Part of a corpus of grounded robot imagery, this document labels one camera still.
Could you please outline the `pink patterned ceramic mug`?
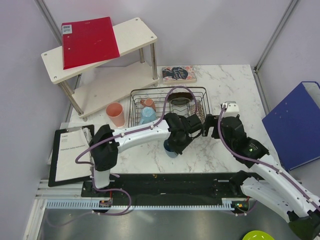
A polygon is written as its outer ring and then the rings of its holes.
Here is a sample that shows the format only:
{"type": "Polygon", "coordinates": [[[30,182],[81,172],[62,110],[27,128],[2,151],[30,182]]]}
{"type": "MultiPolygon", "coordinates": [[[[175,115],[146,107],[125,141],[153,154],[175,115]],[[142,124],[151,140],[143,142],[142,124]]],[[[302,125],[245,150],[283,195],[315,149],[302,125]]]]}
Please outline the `pink patterned ceramic mug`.
{"type": "Polygon", "coordinates": [[[157,111],[155,102],[151,98],[141,99],[140,104],[144,107],[152,108],[155,112],[157,111]]]}

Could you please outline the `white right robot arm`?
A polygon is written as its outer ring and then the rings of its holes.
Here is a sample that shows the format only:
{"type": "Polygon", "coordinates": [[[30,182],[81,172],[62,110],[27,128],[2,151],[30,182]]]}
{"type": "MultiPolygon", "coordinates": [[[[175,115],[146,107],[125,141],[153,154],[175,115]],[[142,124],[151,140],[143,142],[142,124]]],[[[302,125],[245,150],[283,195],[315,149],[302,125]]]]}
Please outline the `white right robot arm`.
{"type": "Polygon", "coordinates": [[[303,187],[269,153],[259,141],[247,136],[237,116],[208,114],[204,136],[213,128],[212,137],[220,139],[225,148],[241,164],[261,176],[268,186],[243,170],[229,184],[235,197],[243,194],[277,213],[301,240],[314,240],[320,235],[320,198],[303,187]]]}

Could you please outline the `small blue cup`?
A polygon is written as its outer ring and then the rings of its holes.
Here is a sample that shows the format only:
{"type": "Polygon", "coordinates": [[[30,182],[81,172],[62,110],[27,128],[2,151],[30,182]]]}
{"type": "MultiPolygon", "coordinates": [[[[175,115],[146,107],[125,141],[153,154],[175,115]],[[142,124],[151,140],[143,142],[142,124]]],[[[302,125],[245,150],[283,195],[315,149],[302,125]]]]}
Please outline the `small blue cup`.
{"type": "Polygon", "coordinates": [[[170,157],[170,158],[176,158],[178,156],[178,154],[176,152],[174,152],[170,146],[169,146],[169,143],[167,140],[164,141],[163,143],[163,147],[164,147],[164,150],[166,152],[166,154],[170,157]]]}

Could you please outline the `tall pink plastic cup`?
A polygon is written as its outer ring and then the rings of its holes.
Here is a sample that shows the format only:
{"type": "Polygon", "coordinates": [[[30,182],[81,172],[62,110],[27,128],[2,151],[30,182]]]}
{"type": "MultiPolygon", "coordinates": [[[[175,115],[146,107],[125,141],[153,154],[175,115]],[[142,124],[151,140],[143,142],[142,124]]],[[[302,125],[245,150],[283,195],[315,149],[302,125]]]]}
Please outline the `tall pink plastic cup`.
{"type": "Polygon", "coordinates": [[[124,109],[120,103],[110,103],[106,107],[106,114],[116,127],[122,127],[125,125],[124,109]]]}

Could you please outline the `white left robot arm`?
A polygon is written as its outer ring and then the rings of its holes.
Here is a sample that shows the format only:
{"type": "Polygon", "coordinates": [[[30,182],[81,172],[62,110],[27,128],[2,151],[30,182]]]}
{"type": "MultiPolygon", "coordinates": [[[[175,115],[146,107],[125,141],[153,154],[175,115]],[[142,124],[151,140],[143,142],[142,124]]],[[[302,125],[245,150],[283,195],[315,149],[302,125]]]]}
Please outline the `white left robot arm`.
{"type": "Polygon", "coordinates": [[[184,117],[173,112],[127,129],[113,130],[108,124],[103,125],[89,148],[94,164],[92,191],[99,197],[109,193],[111,169],[117,164],[118,154],[148,142],[163,140],[167,155],[174,158],[182,155],[202,133],[203,124],[196,114],[184,117]]]}

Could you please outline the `light blue ceramic mug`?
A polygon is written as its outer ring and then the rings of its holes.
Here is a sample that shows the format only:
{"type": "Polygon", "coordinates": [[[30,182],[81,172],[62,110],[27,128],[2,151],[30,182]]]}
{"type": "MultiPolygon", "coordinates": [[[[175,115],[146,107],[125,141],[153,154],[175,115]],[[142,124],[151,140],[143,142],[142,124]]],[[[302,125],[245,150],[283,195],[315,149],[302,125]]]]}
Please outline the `light blue ceramic mug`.
{"type": "Polygon", "coordinates": [[[153,122],[156,119],[157,116],[155,110],[152,107],[146,106],[141,111],[139,125],[153,122]]]}

